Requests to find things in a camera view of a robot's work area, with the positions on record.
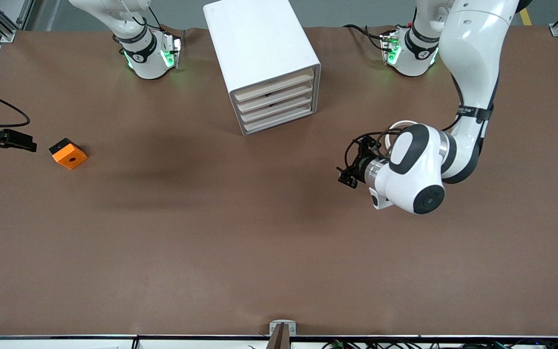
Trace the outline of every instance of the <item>brown table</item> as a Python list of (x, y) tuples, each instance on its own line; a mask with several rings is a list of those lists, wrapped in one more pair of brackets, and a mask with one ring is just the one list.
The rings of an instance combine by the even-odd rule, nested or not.
[[(365, 37), (307, 29), (319, 112), (241, 135), (208, 31), (137, 78), (108, 32), (19, 32), (0, 97), (38, 153), (0, 150), (0, 335), (558, 335), (558, 38), (512, 27), (478, 168), (427, 216), (337, 183), (355, 136), (448, 125), (438, 62), (406, 78)], [(18, 115), (0, 105), (0, 122)], [(68, 137), (90, 158), (57, 165)]]

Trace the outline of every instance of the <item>white box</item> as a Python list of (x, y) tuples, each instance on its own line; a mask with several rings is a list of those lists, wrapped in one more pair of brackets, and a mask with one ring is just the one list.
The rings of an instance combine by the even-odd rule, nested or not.
[(320, 61), (288, 0), (220, 0), (203, 13), (244, 135), (316, 112)]

